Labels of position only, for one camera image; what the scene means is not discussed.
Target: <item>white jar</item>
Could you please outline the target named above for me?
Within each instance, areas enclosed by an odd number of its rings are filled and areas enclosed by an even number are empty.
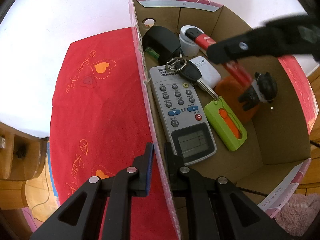
[[[194,57],[198,54],[200,47],[186,36],[186,30],[190,28],[197,28],[202,33],[204,32],[192,25],[185,25],[180,29],[179,40],[183,54],[187,57]]]

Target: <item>blue button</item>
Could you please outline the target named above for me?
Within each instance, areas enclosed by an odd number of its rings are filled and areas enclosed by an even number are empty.
[[[196,110],[198,110],[198,106],[189,106],[187,108],[187,110],[188,110],[188,112],[196,111]]]
[[[180,110],[179,109],[172,110],[172,111],[168,112],[169,116],[174,116],[174,115],[177,115],[177,114],[180,114]]]

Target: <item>remote control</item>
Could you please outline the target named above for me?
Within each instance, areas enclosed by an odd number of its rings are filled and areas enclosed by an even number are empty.
[[[165,66],[149,70],[151,88],[167,140],[185,165],[202,161],[216,152],[216,143],[192,84]]]

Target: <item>red power button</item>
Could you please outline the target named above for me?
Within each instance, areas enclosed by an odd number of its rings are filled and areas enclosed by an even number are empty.
[[[202,119],[202,116],[201,116],[201,114],[196,114],[196,119],[198,120],[198,121],[201,121],[201,119]]]

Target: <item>triangular cutout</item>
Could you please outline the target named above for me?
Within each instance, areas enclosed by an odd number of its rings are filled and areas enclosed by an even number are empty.
[[[230,198],[243,227],[248,227],[260,221],[259,216],[254,213],[236,194],[231,193]]]
[[[87,193],[81,193],[58,217],[59,221],[65,222],[71,226],[77,225],[86,198]]]

